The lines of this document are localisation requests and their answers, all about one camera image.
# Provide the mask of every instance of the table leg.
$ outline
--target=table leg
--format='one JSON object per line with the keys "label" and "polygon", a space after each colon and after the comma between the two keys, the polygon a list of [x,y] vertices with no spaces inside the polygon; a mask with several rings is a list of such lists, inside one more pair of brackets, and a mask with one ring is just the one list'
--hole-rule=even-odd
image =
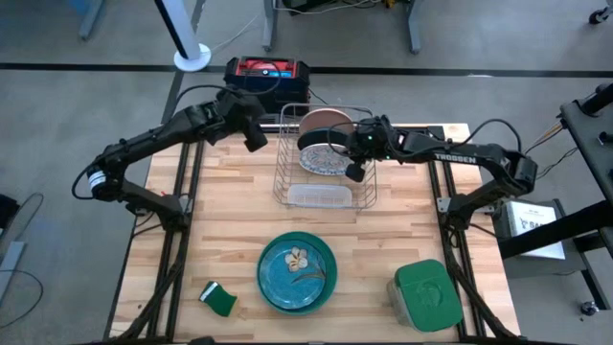
{"label": "table leg", "polygon": [[100,16],[102,5],[104,5],[104,0],[89,1],[89,8],[83,17],[83,20],[80,22],[79,37],[82,40],[87,40],[89,35],[92,34],[94,24],[96,24],[96,20]]}
{"label": "table leg", "polygon": [[423,0],[411,0],[405,4],[407,14],[407,24],[409,29],[409,49],[412,54],[418,54],[421,50],[420,30],[419,30],[419,13]]}
{"label": "table leg", "polygon": [[270,52],[277,30],[277,0],[264,0],[264,36],[261,43],[264,51]]}

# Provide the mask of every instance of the green lid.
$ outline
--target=green lid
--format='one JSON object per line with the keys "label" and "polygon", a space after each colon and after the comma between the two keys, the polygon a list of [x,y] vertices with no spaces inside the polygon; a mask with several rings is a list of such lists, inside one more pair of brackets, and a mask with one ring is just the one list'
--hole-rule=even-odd
{"label": "green lid", "polygon": [[462,320],[462,304],[443,264],[436,260],[408,264],[394,277],[418,331],[434,332]]}

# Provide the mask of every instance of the butcher block tabletop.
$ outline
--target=butcher block tabletop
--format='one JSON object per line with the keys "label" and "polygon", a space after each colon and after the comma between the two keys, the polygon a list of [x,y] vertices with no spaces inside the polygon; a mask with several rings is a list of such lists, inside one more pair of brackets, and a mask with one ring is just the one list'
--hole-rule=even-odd
{"label": "butcher block tabletop", "polygon": [[[455,141],[469,134],[465,124],[439,126],[444,127],[447,138]],[[205,335],[219,342],[457,340],[455,327],[419,333],[399,325],[385,289],[403,265],[425,259],[444,263],[427,165],[377,162],[377,202],[359,213],[288,208],[278,203],[272,193],[277,135],[268,135],[268,140],[268,146],[254,153],[247,151],[244,138],[238,135],[215,147],[207,144],[204,149],[174,340],[188,341]],[[180,150],[175,146],[153,155],[149,190],[158,194],[172,192]],[[188,166],[186,192],[191,171]],[[444,182],[441,165],[437,171]],[[469,193],[481,185],[477,167],[452,164],[452,171],[458,193]],[[441,187],[446,196],[444,183]],[[475,215],[472,222],[492,228],[484,215]],[[153,217],[136,231],[157,223],[157,217]],[[273,310],[262,299],[256,282],[262,250],[271,240],[290,231],[319,236],[331,248],[338,265],[334,293],[321,309],[306,316]],[[504,325],[519,334],[496,239],[474,229],[466,231],[466,237],[479,293]],[[161,228],[132,241],[120,280],[111,336],[127,329],[152,295],[163,241]],[[212,280],[238,297],[228,318],[218,316],[198,300]],[[461,295],[468,334],[474,334],[469,304]],[[160,334],[166,328],[169,302],[167,294]]]}

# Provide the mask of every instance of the floor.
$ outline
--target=floor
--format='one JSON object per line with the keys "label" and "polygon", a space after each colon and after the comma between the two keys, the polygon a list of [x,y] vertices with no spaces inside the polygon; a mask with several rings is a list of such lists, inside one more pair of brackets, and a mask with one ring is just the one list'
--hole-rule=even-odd
{"label": "floor", "polygon": [[[91,39],[77,30],[82,0],[0,0],[3,62],[168,65],[172,40],[151,1],[107,0]],[[185,1],[192,12],[196,1]],[[613,23],[586,23],[602,0],[428,0],[421,8],[423,50],[407,49],[401,8],[342,10],[289,17],[280,13],[270,56],[315,66],[385,66],[502,70],[613,71]],[[232,44],[215,50],[212,64],[261,50],[261,1],[207,0],[197,35],[211,47],[260,17]],[[122,205],[79,201],[70,186],[104,146],[159,124],[173,73],[61,72],[0,69],[0,193],[45,202],[24,235],[19,268],[45,287],[40,305],[0,330],[2,344],[67,344],[102,338],[129,238],[132,217]],[[396,122],[462,122],[475,128],[496,117],[512,122],[529,144],[555,120],[565,102],[589,94],[598,78],[469,78],[313,75],[311,88],[329,103],[367,106]],[[221,75],[186,75],[182,87],[221,83]],[[193,92],[182,104],[213,94]],[[475,139],[508,147],[513,138],[489,126]],[[573,146],[567,133],[534,151],[541,165]],[[148,161],[128,178],[144,183]],[[86,193],[80,186],[81,193]],[[558,197],[567,212],[602,199],[576,154],[539,180],[531,200]],[[613,298],[613,262],[589,255]],[[613,311],[581,318],[577,303],[590,299],[579,273],[510,280],[522,334],[579,344],[613,343]],[[15,277],[0,308],[0,325],[37,295],[28,277]]]}

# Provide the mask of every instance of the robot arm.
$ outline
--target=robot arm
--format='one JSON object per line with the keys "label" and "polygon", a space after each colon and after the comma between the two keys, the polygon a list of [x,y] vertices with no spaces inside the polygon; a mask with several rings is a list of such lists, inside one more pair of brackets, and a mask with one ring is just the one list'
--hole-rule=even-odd
{"label": "robot arm", "polygon": [[394,128],[385,115],[359,122],[347,148],[354,162],[347,168],[347,177],[355,181],[364,177],[361,166],[369,159],[394,159],[400,164],[448,161],[488,170],[492,181],[468,195],[455,195],[442,206],[451,230],[466,230],[477,209],[501,197],[522,196],[534,189],[537,165],[519,151],[496,144],[442,141],[422,132]]}
{"label": "robot arm", "polygon": [[133,214],[140,209],[152,211],[165,230],[180,231],[187,226],[187,218],[178,197],[158,195],[127,181],[127,167],[179,143],[207,140],[214,145],[236,132],[245,135],[245,146],[250,151],[258,150],[268,143],[255,123],[263,114],[256,96],[232,89],[220,91],[215,101],[180,110],[164,125],[107,146],[86,169],[92,196],[108,202],[126,201],[125,207]]}

